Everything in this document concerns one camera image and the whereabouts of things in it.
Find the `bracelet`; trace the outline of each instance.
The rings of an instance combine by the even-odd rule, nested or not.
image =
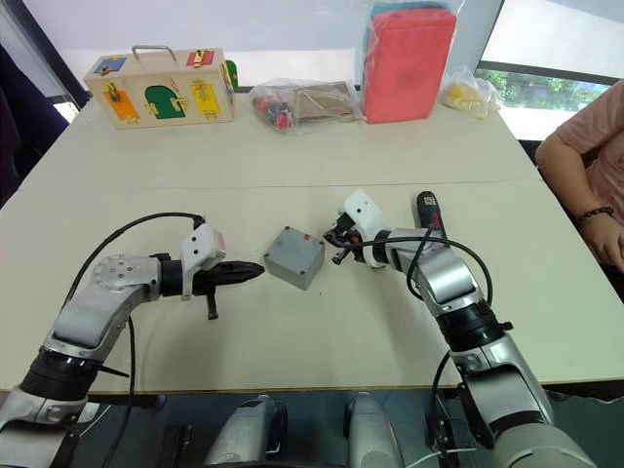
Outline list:
[[[590,210],[586,214],[584,214],[582,216],[579,216],[576,219],[576,221],[575,221],[576,226],[579,227],[587,219],[589,219],[592,216],[599,215],[600,213],[606,213],[607,215],[613,217],[613,208],[612,207],[600,207],[600,208],[596,208],[594,210]]]

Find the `hand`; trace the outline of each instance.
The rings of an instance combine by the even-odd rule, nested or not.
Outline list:
[[[624,226],[608,214],[596,214],[580,229],[581,236],[602,263],[615,265],[624,273]]]

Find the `wooden toy box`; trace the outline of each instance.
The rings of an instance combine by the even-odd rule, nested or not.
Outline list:
[[[162,52],[137,52],[143,49]],[[85,82],[117,129],[234,118],[234,90],[221,49],[134,46],[132,54],[99,58]]]

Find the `green door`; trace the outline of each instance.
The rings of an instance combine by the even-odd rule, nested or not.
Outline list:
[[[145,99],[151,113],[157,119],[176,119],[184,117],[182,107],[177,103],[177,96],[166,86],[150,86],[145,89]]]

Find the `white wire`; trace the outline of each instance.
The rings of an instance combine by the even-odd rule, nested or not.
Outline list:
[[[87,434],[87,433],[89,432],[89,430],[90,430],[92,427],[94,427],[96,424],[98,424],[98,421],[99,421],[100,419],[102,419],[102,418],[103,418],[103,416],[104,416],[105,414],[107,414],[107,413],[108,413],[108,410],[110,410],[111,408],[112,408],[112,405],[108,405],[108,406],[106,407],[106,409],[105,409],[104,411],[102,411],[102,412],[99,414],[99,416],[98,416],[96,419],[94,419],[94,421],[93,421],[91,424],[89,424],[89,425],[87,426],[87,428],[86,428],[84,431],[82,431],[82,432],[80,433],[80,435],[79,435],[78,437],[81,437],[81,438],[82,438],[85,434]]]
[[[462,453],[465,451],[476,451],[476,448],[452,448],[451,450],[447,450],[447,453]],[[442,455],[441,451],[434,451],[433,453],[429,453],[428,455],[423,456],[422,458],[414,461],[411,465],[406,466],[406,468],[413,468],[416,465],[419,465],[423,461],[427,461],[430,458],[434,458],[436,456]]]

